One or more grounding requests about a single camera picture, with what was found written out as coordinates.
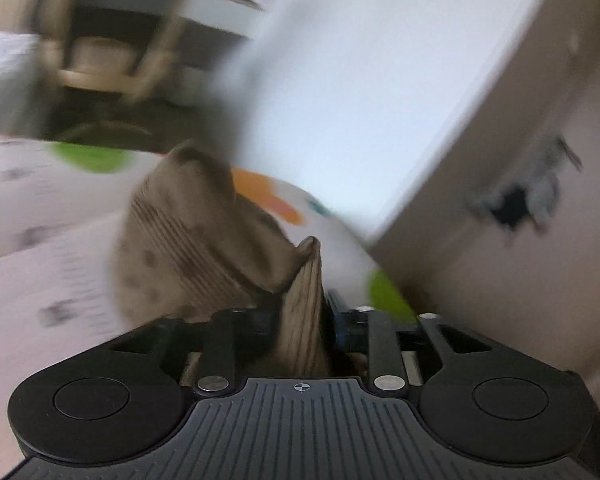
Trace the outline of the brown corduroy polka dot garment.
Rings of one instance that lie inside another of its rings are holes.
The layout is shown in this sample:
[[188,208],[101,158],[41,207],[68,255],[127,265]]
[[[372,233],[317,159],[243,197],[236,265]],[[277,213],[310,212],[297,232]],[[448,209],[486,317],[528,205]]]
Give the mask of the brown corduroy polka dot garment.
[[268,212],[238,193],[230,167],[192,142],[170,151],[134,191],[112,257],[112,293],[132,327],[273,309],[273,347],[253,369],[328,374],[320,242],[291,243]]

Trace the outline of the cartoon print play mat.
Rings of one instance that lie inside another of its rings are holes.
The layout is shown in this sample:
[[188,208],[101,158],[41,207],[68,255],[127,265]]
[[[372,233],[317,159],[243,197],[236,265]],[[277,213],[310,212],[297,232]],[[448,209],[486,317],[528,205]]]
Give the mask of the cartoon print play mat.
[[[257,378],[225,398],[181,384],[207,338],[203,325],[164,320],[133,332],[114,308],[112,245],[150,153],[0,136],[0,478],[371,479],[400,474],[403,428],[353,379]],[[84,451],[75,462],[19,443],[9,405],[57,437],[53,401],[26,398],[32,375],[59,362],[95,362],[78,382],[118,397],[135,372],[168,414],[125,458]]]

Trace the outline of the white wardrobe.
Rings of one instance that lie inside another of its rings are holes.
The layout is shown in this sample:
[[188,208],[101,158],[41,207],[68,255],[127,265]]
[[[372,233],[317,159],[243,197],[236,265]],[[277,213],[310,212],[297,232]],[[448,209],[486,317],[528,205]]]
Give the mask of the white wardrobe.
[[277,0],[212,74],[235,165],[313,194],[395,280],[425,273],[600,36],[600,0]]

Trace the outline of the beige plastic chair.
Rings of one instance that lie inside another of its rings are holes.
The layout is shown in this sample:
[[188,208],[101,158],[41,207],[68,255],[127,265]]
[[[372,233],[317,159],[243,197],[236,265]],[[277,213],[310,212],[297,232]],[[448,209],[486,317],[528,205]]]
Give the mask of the beige plastic chair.
[[110,93],[133,105],[174,62],[190,0],[38,0],[44,70],[52,89]]

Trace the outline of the white quilted mattress cover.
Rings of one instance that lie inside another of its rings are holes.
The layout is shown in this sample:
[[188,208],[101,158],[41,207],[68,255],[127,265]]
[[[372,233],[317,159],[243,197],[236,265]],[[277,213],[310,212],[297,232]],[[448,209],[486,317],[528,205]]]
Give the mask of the white quilted mattress cover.
[[0,133],[10,133],[27,115],[40,80],[40,37],[0,32]]

